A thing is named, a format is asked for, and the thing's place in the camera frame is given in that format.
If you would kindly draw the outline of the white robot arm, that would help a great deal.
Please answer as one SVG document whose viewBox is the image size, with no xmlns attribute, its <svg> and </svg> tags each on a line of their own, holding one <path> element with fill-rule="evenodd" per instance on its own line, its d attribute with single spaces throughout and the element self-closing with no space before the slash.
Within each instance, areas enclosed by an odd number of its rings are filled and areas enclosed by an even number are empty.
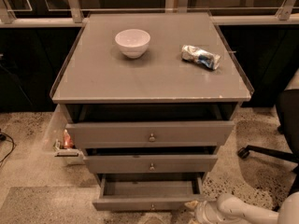
<svg viewBox="0 0 299 224">
<path fill-rule="evenodd" d="M 291 194 L 277 212 L 224 193 L 216 201 L 199 203 L 195 218 L 200 224 L 298 224 L 299 192 Z"/>
</svg>

